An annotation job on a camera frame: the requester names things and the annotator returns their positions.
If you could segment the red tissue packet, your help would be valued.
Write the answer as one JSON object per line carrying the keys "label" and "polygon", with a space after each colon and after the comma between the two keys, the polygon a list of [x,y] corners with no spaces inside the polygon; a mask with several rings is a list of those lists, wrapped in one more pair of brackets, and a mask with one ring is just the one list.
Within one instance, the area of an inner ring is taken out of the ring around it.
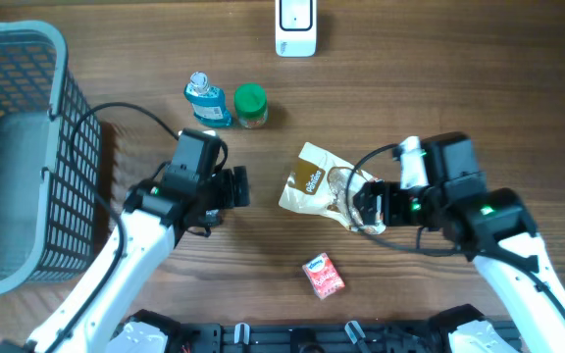
{"label": "red tissue packet", "polygon": [[327,253],[320,253],[302,266],[316,296],[324,300],[345,288],[345,283]]}

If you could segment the black red snack packet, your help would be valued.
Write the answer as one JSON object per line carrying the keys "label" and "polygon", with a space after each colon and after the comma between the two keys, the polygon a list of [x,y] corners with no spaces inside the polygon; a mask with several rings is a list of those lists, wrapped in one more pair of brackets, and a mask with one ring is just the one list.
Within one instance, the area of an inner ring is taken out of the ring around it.
{"label": "black red snack packet", "polygon": [[208,210],[203,214],[193,215],[186,222],[186,232],[202,237],[209,237],[214,227],[223,223],[220,210]]}

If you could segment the green lid glass jar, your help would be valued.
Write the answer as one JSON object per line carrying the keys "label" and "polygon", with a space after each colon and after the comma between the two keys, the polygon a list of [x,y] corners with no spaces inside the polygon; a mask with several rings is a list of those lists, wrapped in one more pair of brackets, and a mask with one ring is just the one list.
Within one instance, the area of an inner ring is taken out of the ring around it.
{"label": "green lid glass jar", "polygon": [[246,128],[263,126],[269,116],[264,88],[257,83],[245,83],[234,93],[233,103],[239,124]]}

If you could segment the blue mouthwash bottle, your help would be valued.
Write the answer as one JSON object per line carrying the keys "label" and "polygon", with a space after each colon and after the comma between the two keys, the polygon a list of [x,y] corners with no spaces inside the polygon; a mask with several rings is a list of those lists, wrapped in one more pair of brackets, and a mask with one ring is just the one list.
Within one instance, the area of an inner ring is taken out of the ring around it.
{"label": "blue mouthwash bottle", "polygon": [[211,84],[205,73],[193,73],[183,94],[193,109],[194,118],[201,124],[213,128],[232,125],[224,90]]}

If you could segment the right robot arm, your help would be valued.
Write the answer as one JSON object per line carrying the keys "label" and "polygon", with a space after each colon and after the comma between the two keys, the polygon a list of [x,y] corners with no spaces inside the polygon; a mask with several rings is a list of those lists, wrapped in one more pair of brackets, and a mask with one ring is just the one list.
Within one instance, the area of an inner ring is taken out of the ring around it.
{"label": "right robot arm", "polygon": [[[344,191],[352,226],[392,250],[430,257],[462,256],[492,287],[527,346],[565,352],[565,288],[553,269],[539,227],[510,188],[488,189],[470,137],[460,131],[421,139],[410,136],[362,158],[389,151],[398,181],[367,181]],[[449,248],[398,244],[369,226],[439,231]]]}

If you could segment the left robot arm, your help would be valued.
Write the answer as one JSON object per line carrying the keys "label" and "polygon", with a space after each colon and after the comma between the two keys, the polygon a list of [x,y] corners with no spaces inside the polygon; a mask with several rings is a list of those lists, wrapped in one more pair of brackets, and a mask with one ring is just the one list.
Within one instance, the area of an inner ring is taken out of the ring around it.
{"label": "left robot arm", "polygon": [[165,352],[180,324],[156,314],[125,323],[143,285],[191,228],[207,237],[223,213],[250,203],[246,169],[227,169],[214,131],[186,128],[160,180],[134,186],[110,240],[73,291],[27,341],[0,352]]}

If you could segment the beige clear food pouch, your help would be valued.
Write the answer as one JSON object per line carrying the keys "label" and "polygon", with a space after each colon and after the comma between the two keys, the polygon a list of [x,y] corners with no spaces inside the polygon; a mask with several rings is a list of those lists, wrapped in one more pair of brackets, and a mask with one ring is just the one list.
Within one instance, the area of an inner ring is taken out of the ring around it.
{"label": "beige clear food pouch", "polygon": [[357,171],[346,192],[353,165],[335,154],[306,142],[291,169],[279,206],[298,214],[317,215],[338,221],[356,231],[352,219],[362,224],[352,197],[369,181],[378,181],[365,171]]}

